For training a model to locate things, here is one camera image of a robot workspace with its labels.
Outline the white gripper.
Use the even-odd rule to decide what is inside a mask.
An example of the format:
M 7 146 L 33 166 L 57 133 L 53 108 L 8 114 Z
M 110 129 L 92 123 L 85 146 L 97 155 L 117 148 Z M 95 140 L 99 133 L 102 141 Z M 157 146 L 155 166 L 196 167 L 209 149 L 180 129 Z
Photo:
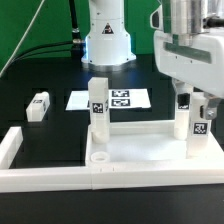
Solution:
M 183 82 L 207 92 L 204 117 L 215 119 L 224 98 L 224 30 L 195 35 L 191 46 L 178 46 L 171 35 L 156 31 L 154 53 L 158 70 L 173 78 L 175 95 L 182 93 Z

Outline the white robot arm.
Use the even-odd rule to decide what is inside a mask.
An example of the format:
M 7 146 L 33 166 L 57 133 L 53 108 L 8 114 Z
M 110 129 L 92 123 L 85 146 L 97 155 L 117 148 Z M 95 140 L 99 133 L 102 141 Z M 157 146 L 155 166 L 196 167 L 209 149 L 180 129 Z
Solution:
M 217 116 L 224 99 L 224 0 L 158 0 L 150 15 L 158 70 L 204 92 L 199 114 Z M 82 63 L 116 71 L 136 59 L 124 27 L 124 0 L 88 0 L 90 32 Z

